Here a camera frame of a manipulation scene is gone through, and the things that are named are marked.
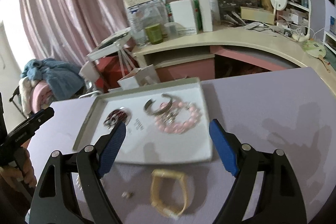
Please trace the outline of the person's left hand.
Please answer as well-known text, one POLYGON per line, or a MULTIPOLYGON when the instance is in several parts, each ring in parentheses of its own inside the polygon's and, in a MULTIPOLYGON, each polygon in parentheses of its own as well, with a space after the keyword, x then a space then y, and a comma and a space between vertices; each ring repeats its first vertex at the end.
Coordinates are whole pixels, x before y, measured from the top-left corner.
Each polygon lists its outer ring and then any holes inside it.
POLYGON ((34 168, 30 160, 30 153, 26 148, 23 151, 25 152, 25 162, 22 171, 9 165, 1 167, 1 176, 17 192, 21 191, 18 187, 18 182, 20 181, 23 181, 30 188, 37 186, 37 178, 35 177, 34 168))

